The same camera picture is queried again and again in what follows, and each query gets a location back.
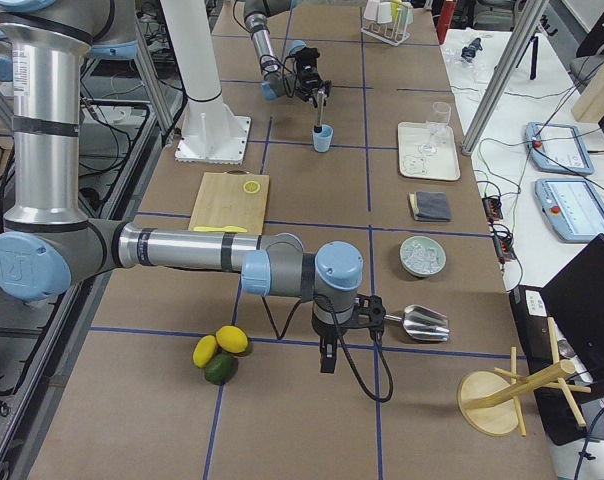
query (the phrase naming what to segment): white cup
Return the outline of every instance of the white cup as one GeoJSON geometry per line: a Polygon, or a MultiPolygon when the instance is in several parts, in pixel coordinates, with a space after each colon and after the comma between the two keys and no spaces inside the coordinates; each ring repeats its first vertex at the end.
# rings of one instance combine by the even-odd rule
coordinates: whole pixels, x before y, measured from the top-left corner
{"type": "Polygon", "coordinates": [[[378,18],[377,23],[391,23],[393,21],[393,10],[391,9],[391,2],[382,2],[378,7],[378,18]]]}

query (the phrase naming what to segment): white tray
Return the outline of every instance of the white tray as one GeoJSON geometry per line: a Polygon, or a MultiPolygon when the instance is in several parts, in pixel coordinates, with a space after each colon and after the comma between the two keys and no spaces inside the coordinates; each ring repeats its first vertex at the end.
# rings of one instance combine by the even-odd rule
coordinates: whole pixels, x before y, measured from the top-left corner
{"type": "Polygon", "coordinates": [[[410,178],[454,181],[460,178],[458,154],[455,149],[453,130],[447,126],[435,138],[437,151],[426,155],[420,145],[429,140],[429,131],[424,123],[398,123],[398,146],[400,173],[410,178]]]}

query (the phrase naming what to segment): metal scoop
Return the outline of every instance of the metal scoop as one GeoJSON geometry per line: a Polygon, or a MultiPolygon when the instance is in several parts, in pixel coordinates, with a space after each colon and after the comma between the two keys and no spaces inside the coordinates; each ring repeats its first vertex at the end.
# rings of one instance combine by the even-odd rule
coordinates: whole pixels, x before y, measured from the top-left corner
{"type": "Polygon", "coordinates": [[[409,305],[401,317],[385,315],[385,320],[402,323],[404,331],[420,342],[448,342],[449,320],[446,315],[420,305],[409,305]]]}

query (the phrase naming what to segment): tablet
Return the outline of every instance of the tablet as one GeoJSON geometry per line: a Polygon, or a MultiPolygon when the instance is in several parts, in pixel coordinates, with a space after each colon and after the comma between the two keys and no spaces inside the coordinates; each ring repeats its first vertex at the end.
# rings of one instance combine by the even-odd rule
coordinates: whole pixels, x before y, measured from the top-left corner
{"type": "Polygon", "coordinates": [[[586,180],[537,180],[535,194],[563,241],[588,243],[599,233],[604,234],[604,203],[586,180]]]}
{"type": "Polygon", "coordinates": [[[593,173],[591,157],[577,127],[550,123],[543,128],[543,125],[530,122],[524,133],[531,160],[538,170],[563,174],[573,171],[581,175],[593,173]],[[541,145],[534,147],[533,141],[540,141],[541,145]]]}

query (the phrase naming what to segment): wooden board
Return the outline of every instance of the wooden board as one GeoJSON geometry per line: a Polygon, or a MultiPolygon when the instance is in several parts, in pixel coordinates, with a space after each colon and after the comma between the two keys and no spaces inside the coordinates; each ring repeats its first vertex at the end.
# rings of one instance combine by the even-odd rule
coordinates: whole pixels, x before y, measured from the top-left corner
{"type": "Polygon", "coordinates": [[[268,175],[207,172],[195,200],[189,230],[213,227],[222,231],[224,227],[240,227],[246,229],[245,233],[260,235],[268,191],[268,175]]]}

